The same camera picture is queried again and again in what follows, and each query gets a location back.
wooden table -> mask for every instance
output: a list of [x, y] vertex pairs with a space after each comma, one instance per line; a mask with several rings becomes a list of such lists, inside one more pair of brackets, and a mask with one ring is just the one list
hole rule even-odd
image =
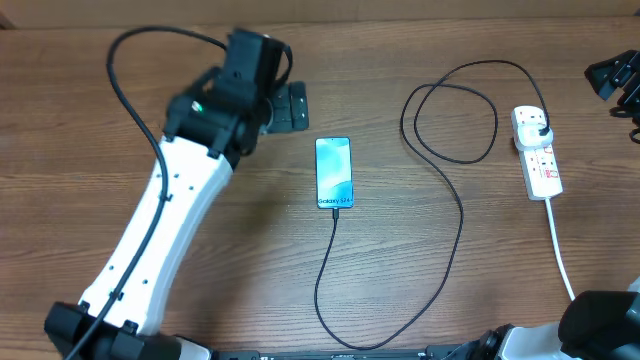
[[[213, 347], [340, 349], [313, 310], [331, 231], [315, 205], [314, 139], [349, 136], [356, 206], [343, 211], [320, 289], [329, 326], [360, 345], [380, 341], [441, 281], [459, 214], [441, 178], [408, 151], [400, 110], [414, 87], [462, 63], [509, 59], [539, 82], [551, 114], [565, 193], [553, 200], [576, 292], [624, 290], [640, 275], [640, 147], [583, 78], [597, 61], [638, 49], [636, 18], [371, 22], [251, 27], [291, 44], [307, 82], [311, 128], [263, 137], [204, 219], [173, 285], [163, 325]], [[196, 27], [223, 39], [227, 27]], [[121, 30], [0, 32], [0, 358], [56, 359], [42, 330], [56, 301], [75, 302], [118, 243], [153, 155], [104, 70]], [[116, 69], [160, 135], [167, 101], [216, 48], [169, 34], [127, 41]], [[499, 109], [489, 156], [436, 159], [465, 206], [451, 276], [439, 299], [387, 348], [461, 342], [505, 323], [557, 321], [568, 298], [544, 205], [527, 199], [509, 114], [538, 105], [517, 70], [476, 66], [452, 82]], [[415, 112], [417, 102], [410, 107]], [[442, 89], [420, 129], [435, 149], [477, 157], [492, 113]]]

power strip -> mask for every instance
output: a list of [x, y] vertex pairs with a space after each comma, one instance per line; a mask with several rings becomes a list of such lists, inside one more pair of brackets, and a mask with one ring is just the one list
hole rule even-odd
[[[531, 200], [544, 200], [562, 193], [558, 163], [551, 146], [553, 135], [539, 136], [537, 132], [538, 126], [544, 126], [543, 120], [542, 109], [535, 106], [518, 106], [511, 113], [514, 141], [520, 154], [527, 194]], [[523, 129], [527, 130], [534, 125], [536, 131], [528, 135], [526, 140], [523, 139]], [[533, 143], [539, 145], [531, 148], [523, 145], [523, 141], [527, 145]]]
[[562, 262], [550, 200], [552, 197], [562, 193], [562, 182], [560, 181], [556, 156], [551, 146], [553, 133], [549, 131], [551, 135], [545, 136], [540, 135], [537, 131], [538, 127], [544, 126], [543, 119], [542, 110], [534, 106], [518, 106], [515, 108], [511, 113], [513, 139], [520, 155], [520, 165], [522, 165], [522, 174], [524, 175], [524, 183], [529, 199], [544, 200], [546, 205], [549, 230], [551, 231], [553, 251], [558, 263], [558, 269], [567, 288], [569, 298], [573, 301], [575, 294]]

charging cable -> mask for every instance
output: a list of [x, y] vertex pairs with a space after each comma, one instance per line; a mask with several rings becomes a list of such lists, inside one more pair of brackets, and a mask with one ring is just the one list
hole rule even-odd
[[562, 275], [562, 281], [567, 288], [569, 298], [573, 301], [576, 296], [573, 294], [567, 271], [564, 269], [564, 263], [562, 261], [562, 255], [560, 254], [560, 246], [558, 245], [558, 235], [556, 234], [556, 222], [553, 220], [553, 210], [551, 209], [551, 198], [545, 198], [544, 204], [547, 207], [547, 216], [549, 217], [549, 230], [551, 231], [551, 241], [553, 242], [553, 252], [556, 254], [556, 261], [558, 262], [558, 269], [560, 269], [560, 275]]

smartphone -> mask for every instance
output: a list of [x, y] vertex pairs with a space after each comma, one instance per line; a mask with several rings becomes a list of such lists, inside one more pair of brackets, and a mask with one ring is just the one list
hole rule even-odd
[[316, 187], [320, 209], [353, 207], [351, 140], [316, 140]]

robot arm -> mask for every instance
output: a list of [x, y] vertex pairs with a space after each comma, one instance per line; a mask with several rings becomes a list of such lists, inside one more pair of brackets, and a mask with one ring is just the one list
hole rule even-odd
[[[105, 318], [118, 328], [128, 321], [128, 326], [135, 326], [139, 335], [158, 332], [182, 258], [202, 218], [232, 174], [227, 159], [224, 156], [213, 159], [203, 145], [176, 137], [172, 142], [163, 139], [160, 147], [169, 170], [168, 201], [144, 254]], [[98, 316], [138, 249], [153, 217], [161, 186], [156, 162], [118, 247], [80, 299], [80, 304], [88, 307], [89, 315]]]
[[[146, 31], [206, 38], [167, 27], [132, 30], [116, 39], [108, 65], [122, 40]], [[224, 48], [217, 40], [207, 41]], [[289, 66], [277, 77], [282, 54]], [[193, 349], [206, 353], [188, 342], [158, 335], [168, 294], [198, 225], [241, 156], [253, 152], [260, 134], [308, 128], [304, 83], [286, 84], [292, 65], [291, 50], [284, 43], [235, 30], [223, 67], [207, 70], [171, 101], [158, 145], [168, 173], [163, 176], [157, 161], [138, 208], [98, 278], [79, 305], [56, 303], [45, 321], [45, 331], [67, 358], [76, 359], [77, 353], [81, 359], [175, 360], [193, 358], [188, 355]], [[165, 188], [163, 178], [168, 179]], [[164, 211], [143, 248], [162, 190], [167, 194]]]

